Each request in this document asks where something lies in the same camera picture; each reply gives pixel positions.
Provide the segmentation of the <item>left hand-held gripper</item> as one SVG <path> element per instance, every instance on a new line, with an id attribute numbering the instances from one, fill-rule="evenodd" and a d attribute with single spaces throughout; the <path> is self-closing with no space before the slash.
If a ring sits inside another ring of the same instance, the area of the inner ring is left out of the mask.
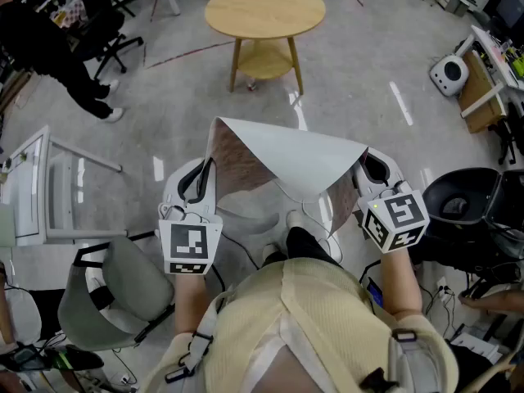
<path id="1" fill-rule="evenodd" d="M 205 164 L 203 157 L 190 160 L 168 177 L 163 192 L 166 203 L 158 209 L 166 274 L 205 275 L 210 271 L 223 229 L 223 220 L 215 215 L 216 183 L 212 158 Z"/>

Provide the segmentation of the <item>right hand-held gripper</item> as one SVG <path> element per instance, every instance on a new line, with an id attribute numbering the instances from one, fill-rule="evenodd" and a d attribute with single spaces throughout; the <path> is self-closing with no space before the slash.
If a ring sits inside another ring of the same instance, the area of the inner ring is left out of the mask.
<path id="1" fill-rule="evenodd" d="M 400 167 L 374 148 L 354 168 L 362 213 L 360 227 L 382 253 L 417 244 L 426 232 L 429 214 L 419 190 L 404 180 Z"/>

